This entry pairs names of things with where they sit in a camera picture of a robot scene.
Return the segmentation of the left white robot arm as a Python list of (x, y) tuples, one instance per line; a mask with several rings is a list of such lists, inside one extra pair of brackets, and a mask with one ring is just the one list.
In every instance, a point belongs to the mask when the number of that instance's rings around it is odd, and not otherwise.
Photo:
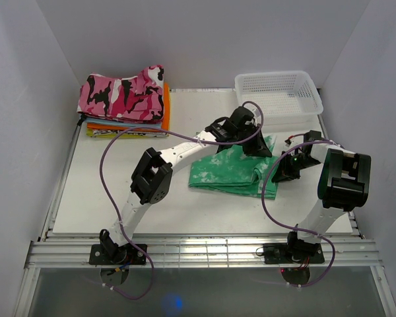
[(271, 157), (261, 132), (263, 123), (261, 107), (246, 101), (229, 117), (216, 119), (195, 137), (185, 137), (183, 143), (159, 151), (152, 147), (145, 150), (131, 175), (123, 209), (116, 209), (115, 223), (100, 231), (104, 256), (113, 264), (126, 258), (125, 245), (130, 243), (141, 219), (168, 195), (172, 176), (183, 168), (233, 146), (240, 146), (248, 157)]

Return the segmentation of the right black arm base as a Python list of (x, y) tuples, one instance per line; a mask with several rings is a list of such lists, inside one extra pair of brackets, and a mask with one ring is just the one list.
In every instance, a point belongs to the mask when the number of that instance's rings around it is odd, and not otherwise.
[(310, 249), (288, 249), (286, 243), (266, 243), (257, 248), (255, 254), (264, 259), (265, 264), (323, 264), (325, 258), (320, 244)]

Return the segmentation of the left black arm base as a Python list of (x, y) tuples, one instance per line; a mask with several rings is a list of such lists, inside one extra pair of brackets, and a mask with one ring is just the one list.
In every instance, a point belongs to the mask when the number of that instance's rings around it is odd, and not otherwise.
[(116, 252), (115, 256), (111, 257), (101, 244), (93, 244), (90, 249), (88, 263), (90, 265), (118, 266), (123, 264), (145, 265), (147, 262), (145, 257), (147, 245), (139, 244), (138, 247), (142, 248), (143, 251), (139, 251), (138, 249), (132, 247), (132, 245), (126, 244)]

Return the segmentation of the green tie-dye trousers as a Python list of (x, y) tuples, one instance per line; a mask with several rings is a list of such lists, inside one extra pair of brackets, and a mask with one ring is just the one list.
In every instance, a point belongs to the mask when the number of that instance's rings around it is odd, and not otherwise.
[(234, 145), (191, 165), (190, 188), (247, 197), (261, 197), (263, 183), (272, 165), (272, 157), (248, 157), (242, 147)]

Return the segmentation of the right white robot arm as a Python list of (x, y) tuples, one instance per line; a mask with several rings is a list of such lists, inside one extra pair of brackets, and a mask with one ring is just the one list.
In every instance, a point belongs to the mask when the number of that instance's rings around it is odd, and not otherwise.
[(273, 183), (299, 179), (300, 171), (322, 164), (317, 201), (306, 218), (288, 233), (287, 241), (263, 247), (266, 264), (322, 264), (321, 237), (345, 212), (362, 207), (370, 185), (371, 157), (326, 144), (320, 131), (303, 135), (304, 146), (282, 152)]

